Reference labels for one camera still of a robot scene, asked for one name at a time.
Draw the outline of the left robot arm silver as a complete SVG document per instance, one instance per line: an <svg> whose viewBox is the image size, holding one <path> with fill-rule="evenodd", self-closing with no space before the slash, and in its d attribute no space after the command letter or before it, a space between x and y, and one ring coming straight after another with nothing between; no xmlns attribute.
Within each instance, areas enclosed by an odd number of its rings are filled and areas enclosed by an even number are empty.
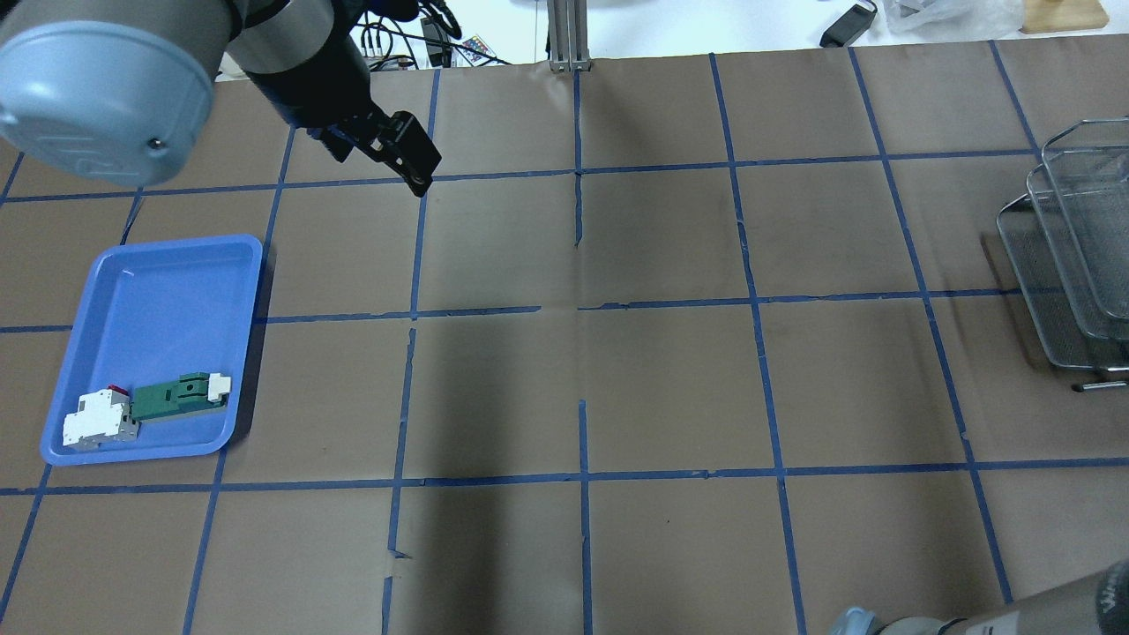
<svg viewBox="0 0 1129 635"><path fill-rule="evenodd" d="M21 153L121 186L184 168L224 56L335 160L355 150L422 197L441 153L387 114L351 37L364 1L5 1L1 129Z"/></svg>

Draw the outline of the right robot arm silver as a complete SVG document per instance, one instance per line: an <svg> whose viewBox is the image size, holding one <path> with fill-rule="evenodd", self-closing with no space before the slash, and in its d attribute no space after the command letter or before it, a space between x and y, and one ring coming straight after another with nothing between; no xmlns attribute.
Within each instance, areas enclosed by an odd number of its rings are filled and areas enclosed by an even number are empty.
<svg viewBox="0 0 1129 635"><path fill-rule="evenodd" d="M879 620L851 607L835 618L831 634L1126 634L1128 560L1085 579L1050 588L972 617L903 617Z"/></svg>

